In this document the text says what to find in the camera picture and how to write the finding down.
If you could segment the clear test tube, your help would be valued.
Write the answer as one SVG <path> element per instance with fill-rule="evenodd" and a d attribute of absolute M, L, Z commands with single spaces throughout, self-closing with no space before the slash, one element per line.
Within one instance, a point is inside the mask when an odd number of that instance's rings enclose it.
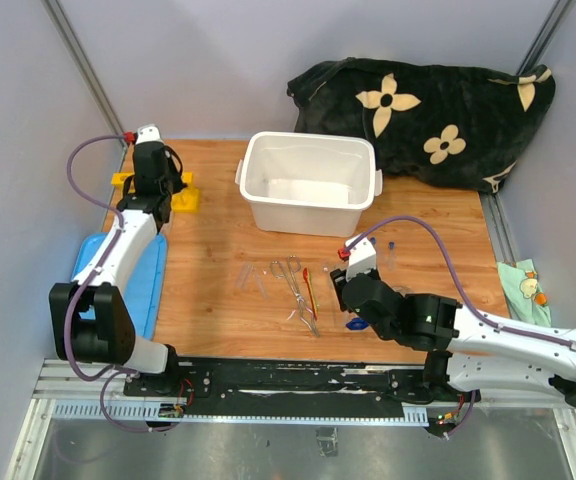
<path fill-rule="evenodd" d="M 267 290 L 266 290 L 266 288 L 265 288 L 265 286 L 264 286 L 264 284 L 263 284 L 261 275 L 259 274 L 258 270 L 257 270 L 256 268 L 254 268 L 254 267 L 253 267 L 253 272 L 252 272 L 252 273 L 253 273 L 253 276 L 254 276 L 256 285 L 257 285 L 257 287 L 258 287 L 258 290 L 259 290 L 259 292 L 260 292 L 260 294 L 261 294 L 261 297 L 262 297 L 264 300 L 266 300 L 266 299 L 268 298 L 268 294 L 267 294 Z"/>
<path fill-rule="evenodd" d="M 246 285 L 246 282 L 247 282 L 247 279 L 250 275 L 251 270 L 252 270 L 252 266 L 248 263 L 245 263 L 242 266 L 242 268 L 241 268 L 241 270 L 237 276 L 237 279 L 235 281 L 235 287 L 237 289 L 243 290 L 245 288 L 245 285 Z"/>
<path fill-rule="evenodd" d="M 251 265 L 251 266 L 252 266 L 252 270 L 251 270 L 250 275 L 249 275 L 249 277 L 248 277 L 248 279 L 247 279 L 245 288 L 246 288 L 246 286 L 247 286 L 248 283 L 252 283 L 252 284 L 254 284 L 254 285 L 257 287 L 256 282 L 255 282 L 255 279 L 254 279 L 254 276 L 253 276 L 253 273 L 252 273 L 254 266 L 253 266 L 253 265 Z"/>

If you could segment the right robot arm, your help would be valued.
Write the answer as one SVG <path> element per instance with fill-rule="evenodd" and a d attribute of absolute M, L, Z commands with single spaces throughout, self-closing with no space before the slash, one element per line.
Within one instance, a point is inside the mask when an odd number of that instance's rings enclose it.
<path fill-rule="evenodd" d="M 330 274 L 341 310 L 368 323 L 377 337 L 426 355 L 423 392 L 527 391 L 576 408 L 576 328 L 524 324 L 435 294 L 403 295 L 377 271 Z"/>

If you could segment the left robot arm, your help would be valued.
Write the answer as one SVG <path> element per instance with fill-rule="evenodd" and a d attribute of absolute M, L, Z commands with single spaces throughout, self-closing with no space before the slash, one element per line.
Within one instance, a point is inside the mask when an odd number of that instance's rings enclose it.
<path fill-rule="evenodd" d="M 143 251 L 170 220 L 172 198 L 186 186 L 183 165 L 154 127 L 124 138 L 133 145 L 134 172 L 111 209 L 112 227 L 91 262 L 49 292 L 55 349 L 84 381 L 100 376 L 84 373 L 81 363 L 100 363 L 103 373 L 147 378 L 168 396 L 182 383 L 176 351 L 137 334 L 123 292 Z"/>

